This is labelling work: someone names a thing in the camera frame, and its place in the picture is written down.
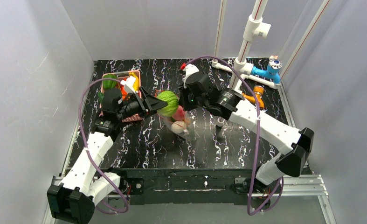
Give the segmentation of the clear zip top bag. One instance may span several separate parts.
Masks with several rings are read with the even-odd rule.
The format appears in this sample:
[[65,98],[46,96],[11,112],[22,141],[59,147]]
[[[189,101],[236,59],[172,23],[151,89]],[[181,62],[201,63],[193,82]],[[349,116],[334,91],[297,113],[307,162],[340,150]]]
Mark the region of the clear zip top bag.
[[155,97],[167,102],[167,106],[158,110],[157,113],[166,127],[186,140],[195,140],[194,122],[188,112],[179,105],[179,96],[172,91],[156,90]]

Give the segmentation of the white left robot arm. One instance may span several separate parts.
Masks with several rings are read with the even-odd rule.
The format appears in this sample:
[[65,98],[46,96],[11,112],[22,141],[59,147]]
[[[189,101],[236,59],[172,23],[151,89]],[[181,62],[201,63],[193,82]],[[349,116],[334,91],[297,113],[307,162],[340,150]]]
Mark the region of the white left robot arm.
[[77,161],[60,183],[52,184],[47,191],[51,216],[72,224],[87,224],[96,206],[113,191],[124,202],[124,208],[114,211],[127,212],[127,196],[119,188],[126,172],[118,168],[101,170],[99,166],[118,137],[124,119],[135,114],[146,118],[167,105],[143,87],[139,93],[128,93],[126,97],[118,88],[105,90],[101,100],[102,115],[89,135],[83,137],[84,148]]

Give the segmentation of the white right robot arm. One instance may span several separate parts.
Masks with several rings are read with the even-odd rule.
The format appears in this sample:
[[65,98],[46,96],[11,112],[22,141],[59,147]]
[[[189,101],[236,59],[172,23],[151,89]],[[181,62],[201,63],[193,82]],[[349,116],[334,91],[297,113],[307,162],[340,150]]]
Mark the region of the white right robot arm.
[[278,150],[272,160],[256,169],[256,181],[270,185],[284,175],[300,176],[312,150],[314,131],[288,126],[256,108],[235,90],[218,89],[209,76],[196,72],[185,76],[179,87],[179,104],[186,111],[204,108],[214,116],[237,123],[271,143]]

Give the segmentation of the pink plastic basket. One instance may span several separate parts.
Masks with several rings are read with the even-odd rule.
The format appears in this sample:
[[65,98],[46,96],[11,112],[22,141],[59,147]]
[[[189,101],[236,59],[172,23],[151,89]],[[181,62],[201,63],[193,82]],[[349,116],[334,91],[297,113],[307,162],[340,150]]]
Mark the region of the pink plastic basket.
[[[126,80],[128,77],[130,77],[129,76],[130,72],[135,72],[136,73],[136,75],[139,78],[139,85],[141,86],[141,74],[140,74],[139,70],[129,70],[129,71],[111,72],[111,73],[115,74],[117,76],[118,80]],[[102,85],[101,85],[101,90],[97,93],[98,98],[99,98],[99,103],[100,103],[99,108],[102,108],[102,98],[104,96],[104,92],[105,92],[105,90],[102,88]],[[122,120],[122,122],[134,122],[134,121],[141,121],[141,120],[142,120],[142,118],[138,114],[135,114],[135,115],[132,115],[131,117],[125,118],[124,120]]]

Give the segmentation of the green cabbage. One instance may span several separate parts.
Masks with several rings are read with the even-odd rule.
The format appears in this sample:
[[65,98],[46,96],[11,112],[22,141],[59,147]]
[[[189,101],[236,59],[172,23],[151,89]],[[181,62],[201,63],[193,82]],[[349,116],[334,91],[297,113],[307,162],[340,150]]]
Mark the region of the green cabbage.
[[167,106],[157,110],[158,114],[171,117],[178,110],[179,100],[174,92],[162,91],[157,95],[157,98],[164,102],[167,102]]

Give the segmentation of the white radish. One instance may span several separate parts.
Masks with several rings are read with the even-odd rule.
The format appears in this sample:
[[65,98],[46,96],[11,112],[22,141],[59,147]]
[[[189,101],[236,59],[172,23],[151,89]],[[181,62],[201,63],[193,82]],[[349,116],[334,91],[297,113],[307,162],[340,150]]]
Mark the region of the white radish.
[[184,121],[175,121],[171,125],[171,131],[175,134],[187,133],[187,125]]

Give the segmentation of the pink peach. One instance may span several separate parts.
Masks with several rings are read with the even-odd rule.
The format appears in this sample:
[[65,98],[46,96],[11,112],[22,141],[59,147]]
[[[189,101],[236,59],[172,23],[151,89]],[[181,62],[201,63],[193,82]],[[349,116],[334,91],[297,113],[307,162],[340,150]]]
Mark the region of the pink peach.
[[176,112],[172,116],[172,119],[174,121],[184,121],[185,118],[186,118],[186,112],[183,109],[183,107],[179,105],[178,108],[177,108],[177,110],[176,110]]

